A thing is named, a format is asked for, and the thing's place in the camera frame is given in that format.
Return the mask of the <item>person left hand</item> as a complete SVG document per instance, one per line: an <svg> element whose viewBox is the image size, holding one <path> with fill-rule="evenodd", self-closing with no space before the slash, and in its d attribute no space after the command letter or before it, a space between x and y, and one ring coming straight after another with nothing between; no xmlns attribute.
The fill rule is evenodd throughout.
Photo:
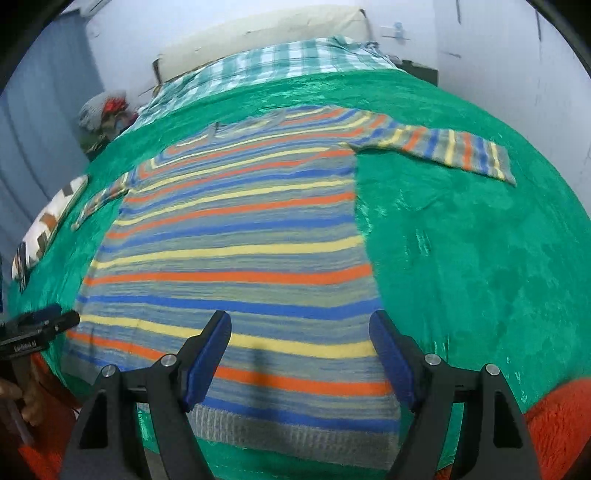
<svg viewBox="0 0 591 480"><path fill-rule="evenodd" d="M44 419L45 401L38 371L30 356L1 363L1 399L15 403L22 421L38 427Z"/></svg>

